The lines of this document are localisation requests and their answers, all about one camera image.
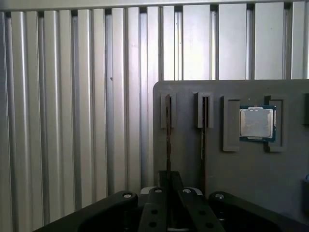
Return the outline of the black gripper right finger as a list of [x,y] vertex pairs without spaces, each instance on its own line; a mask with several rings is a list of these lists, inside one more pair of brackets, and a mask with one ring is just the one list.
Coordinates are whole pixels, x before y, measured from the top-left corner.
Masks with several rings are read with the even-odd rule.
[[217,191],[206,199],[184,187],[179,172],[171,172],[171,184],[197,232],[307,232],[308,225],[249,201]]

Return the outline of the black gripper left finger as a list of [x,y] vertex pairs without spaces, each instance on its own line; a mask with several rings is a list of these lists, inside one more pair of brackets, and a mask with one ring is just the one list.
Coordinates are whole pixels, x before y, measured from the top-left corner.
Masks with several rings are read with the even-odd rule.
[[165,232],[168,179],[159,171],[159,186],[146,194],[120,191],[58,219],[40,232]]

